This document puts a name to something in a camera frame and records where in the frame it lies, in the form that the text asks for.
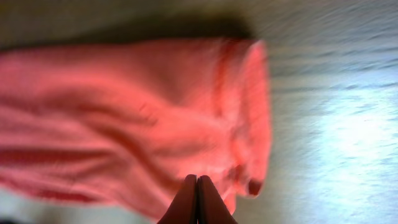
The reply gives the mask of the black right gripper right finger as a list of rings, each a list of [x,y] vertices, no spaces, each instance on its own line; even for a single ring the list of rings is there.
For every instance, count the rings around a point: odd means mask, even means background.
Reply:
[[[197,220],[199,224],[238,224],[207,175],[197,180]]]

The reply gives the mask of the orange red printed t-shirt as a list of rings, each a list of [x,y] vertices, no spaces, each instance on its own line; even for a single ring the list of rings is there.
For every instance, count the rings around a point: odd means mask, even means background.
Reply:
[[[228,210],[271,150],[263,41],[155,40],[1,53],[1,187],[153,220],[187,175]]]

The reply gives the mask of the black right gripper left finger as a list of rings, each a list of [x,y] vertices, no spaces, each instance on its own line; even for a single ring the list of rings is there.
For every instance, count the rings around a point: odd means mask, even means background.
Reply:
[[[158,224],[197,224],[197,177],[187,175]]]

